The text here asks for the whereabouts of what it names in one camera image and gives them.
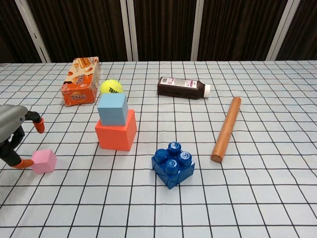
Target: white bottle cap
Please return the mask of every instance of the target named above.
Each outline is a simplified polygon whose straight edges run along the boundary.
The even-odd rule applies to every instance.
[[[205,84],[204,98],[208,98],[210,94],[210,84]]]

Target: tennis ball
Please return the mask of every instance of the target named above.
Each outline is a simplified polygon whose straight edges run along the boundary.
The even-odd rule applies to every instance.
[[[108,79],[102,83],[100,87],[100,93],[122,93],[123,87],[121,83],[119,83],[115,79]]]

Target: blue lego brick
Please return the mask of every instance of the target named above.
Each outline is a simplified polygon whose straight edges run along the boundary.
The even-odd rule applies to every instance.
[[[104,126],[124,126],[128,104],[124,93],[104,93],[98,103],[98,113]]]
[[[152,157],[152,168],[165,185],[172,189],[194,173],[195,163],[181,145],[171,142],[167,149],[158,149]]]

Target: wooden rolling pin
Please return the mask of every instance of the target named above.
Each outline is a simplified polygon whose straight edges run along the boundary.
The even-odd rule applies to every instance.
[[[211,160],[217,163],[221,163],[221,161],[223,160],[233,130],[234,123],[237,119],[240,104],[241,98],[235,97],[232,99],[228,114],[222,125],[216,145],[214,146],[213,152],[211,154]]]

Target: stacked blocks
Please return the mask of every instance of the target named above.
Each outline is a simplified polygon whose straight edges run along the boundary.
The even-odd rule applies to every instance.
[[[194,173],[192,155],[181,150],[178,142],[171,142],[167,149],[158,149],[152,157],[152,168],[172,189]]]
[[[55,169],[57,158],[50,149],[35,151],[32,155],[34,164],[31,166],[36,174],[53,172]]]
[[[100,120],[95,126],[103,149],[130,151],[137,126],[134,110],[123,93],[104,93],[98,104]]]

